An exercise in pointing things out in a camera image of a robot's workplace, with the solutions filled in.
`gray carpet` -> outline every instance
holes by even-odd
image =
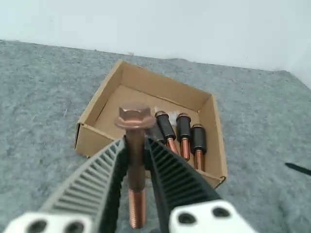
[[[229,179],[217,189],[260,232],[311,232],[311,91],[285,71],[0,41],[0,231],[47,197],[86,158],[73,150],[75,124],[118,59],[216,94]],[[127,183],[118,232],[128,225]],[[148,183],[148,222],[158,221]]]

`bolt head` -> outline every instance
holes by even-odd
[[[143,103],[125,104],[119,108],[119,116],[124,121],[143,121],[150,115],[150,108]]]
[[[119,108],[116,125],[123,129],[147,129],[156,122],[150,108],[144,103],[127,103]]]

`black rubber sleeve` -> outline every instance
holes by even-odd
[[[203,154],[206,154],[206,131],[203,127],[191,128],[190,149],[192,154],[194,154],[196,150],[202,150]]]
[[[146,129],[145,133],[149,138],[152,138],[153,140],[161,143],[165,143],[164,136],[159,128],[159,125],[156,123],[154,126],[150,129]]]
[[[156,121],[157,121],[165,139],[168,139],[168,138],[173,138],[173,140],[176,139],[175,132],[172,128],[172,125],[171,125],[170,120],[169,120],[169,116],[167,114],[163,114],[163,115],[158,116],[156,118]]]
[[[190,139],[190,117],[179,116],[176,120],[177,123],[177,140],[180,142],[182,138]]]

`box flap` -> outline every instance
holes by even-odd
[[[217,102],[213,95],[199,111],[200,123],[207,132],[205,168],[215,177],[227,177],[225,147]]]
[[[185,108],[198,111],[210,94],[184,83],[124,62],[122,85],[148,95],[168,100]]]

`bolt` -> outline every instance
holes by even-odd
[[[129,103],[119,108],[115,124],[125,129],[128,147],[129,166],[129,212],[130,225],[134,229],[145,224],[145,166],[144,130],[151,128],[156,118],[151,116],[150,108],[143,103]]]

